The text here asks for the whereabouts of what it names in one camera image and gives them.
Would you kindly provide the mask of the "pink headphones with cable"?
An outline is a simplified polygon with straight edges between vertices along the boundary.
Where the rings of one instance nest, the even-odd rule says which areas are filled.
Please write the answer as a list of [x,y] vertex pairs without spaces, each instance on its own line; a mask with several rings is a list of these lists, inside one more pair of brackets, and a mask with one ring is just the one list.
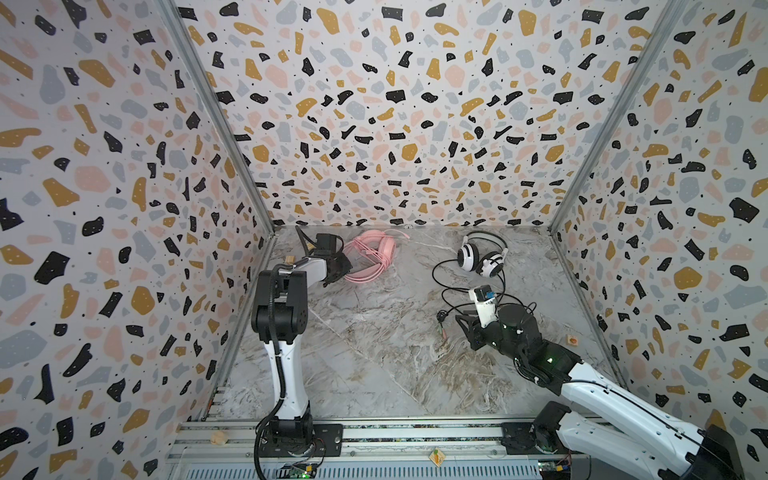
[[344,279],[350,283],[365,284],[379,278],[393,264],[397,236],[410,238],[406,233],[394,229],[365,230],[347,242],[342,249],[345,254],[356,252],[371,261],[372,265],[357,272],[347,273]]

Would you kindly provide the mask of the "white black headphones with cable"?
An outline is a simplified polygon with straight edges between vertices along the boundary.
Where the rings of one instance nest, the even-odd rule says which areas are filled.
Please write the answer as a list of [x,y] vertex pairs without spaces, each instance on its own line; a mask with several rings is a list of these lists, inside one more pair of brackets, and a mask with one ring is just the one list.
[[[506,292],[504,264],[507,254],[508,245],[502,237],[489,232],[472,231],[463,237],[461,247],[457,251],[454,262],[466,272],[476,273],[487,280],[494,278],[501,280],[501,290],[499,292],[491,287],[497,296],[497,310],[505,304],[519,304],[526,306],[533,313],[535,311],[534,304],[525,304],[518,297]],[[465,293],[468,297],[469,290],[475,288],[452,287],[444,283],[439,285],[443,288],[443,294],[449,292]],[[448,317],[453,316],[455,319],[457,314],[478,317],[475,304],[470,297],[467,303],[460,305],[450,304],[447,309],[438,311],[436,320],[440,333],[445,332],[444,322]]]

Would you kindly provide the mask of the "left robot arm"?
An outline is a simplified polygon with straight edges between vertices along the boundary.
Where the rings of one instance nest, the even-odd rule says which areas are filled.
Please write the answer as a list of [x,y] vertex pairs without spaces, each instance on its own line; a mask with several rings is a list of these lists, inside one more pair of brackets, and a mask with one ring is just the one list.
[[316,283],[335,283],[351,270],[340,236],[319,233],[311,238],[302,230],[297,234],[305,256],[259,273],[251,315],[251,328],[268,353],[273,380],[275,406],[257,427],[259,451],[270,456],[298,456],[313,446],[313,417],[301,364],[308,290]]

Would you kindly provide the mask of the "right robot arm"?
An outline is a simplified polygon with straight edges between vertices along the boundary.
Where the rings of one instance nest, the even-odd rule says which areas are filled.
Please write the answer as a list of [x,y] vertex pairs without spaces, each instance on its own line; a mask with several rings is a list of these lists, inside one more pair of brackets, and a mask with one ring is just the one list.
[[545,339],[531,308],[477,306],[455,320],[470,347],[510,358],[525,380],[557,395],[532,422],[526,442],[546,454],[586,454],[637,479],[742,479],[734,438],[701,429],[621,388],[569,348]]

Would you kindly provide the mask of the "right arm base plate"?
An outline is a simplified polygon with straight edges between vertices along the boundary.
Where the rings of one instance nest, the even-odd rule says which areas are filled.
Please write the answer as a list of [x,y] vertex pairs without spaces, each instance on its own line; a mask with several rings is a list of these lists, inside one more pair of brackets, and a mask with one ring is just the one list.
[[505,422],[501,424],[500,443],[508,455],[565,455],[580,454],[566,447],[557,433],[560,426],[554,423]]

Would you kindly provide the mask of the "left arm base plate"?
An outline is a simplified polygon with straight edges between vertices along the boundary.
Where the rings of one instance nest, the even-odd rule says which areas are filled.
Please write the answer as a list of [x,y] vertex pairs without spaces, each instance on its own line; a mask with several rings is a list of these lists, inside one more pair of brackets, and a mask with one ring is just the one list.
[[340,457],[344,426],[340,423],[315,424],[310,430],[278,434],[268,427],[259,441],[258,456],[264,458]]

